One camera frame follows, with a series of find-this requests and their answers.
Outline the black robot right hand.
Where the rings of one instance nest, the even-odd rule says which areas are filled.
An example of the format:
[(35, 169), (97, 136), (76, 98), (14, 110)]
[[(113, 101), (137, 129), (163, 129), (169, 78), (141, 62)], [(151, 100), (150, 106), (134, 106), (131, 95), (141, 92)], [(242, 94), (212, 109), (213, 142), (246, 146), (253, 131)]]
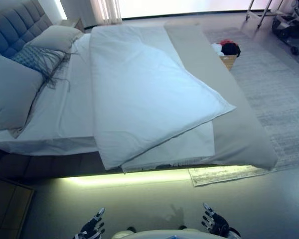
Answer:
[(227, 237), (229, 234), (228, 222), (219, 214), (217, 214), (206, 203), (203, 203), (205, 214), (202, 216), (201, 224), (213, 235)]

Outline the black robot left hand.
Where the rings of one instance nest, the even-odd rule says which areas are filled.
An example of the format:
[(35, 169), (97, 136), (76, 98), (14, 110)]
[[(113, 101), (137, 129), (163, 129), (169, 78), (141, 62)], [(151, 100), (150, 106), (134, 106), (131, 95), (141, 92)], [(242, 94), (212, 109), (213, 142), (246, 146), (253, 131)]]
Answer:
[(100, 239), (105, 229), (103, 228), (104, 222), (102, 215), (105, 212), (105, 208), (101, 208), (96, 215), (94, 215), (78, 232), (74, 235), (74, 239)]

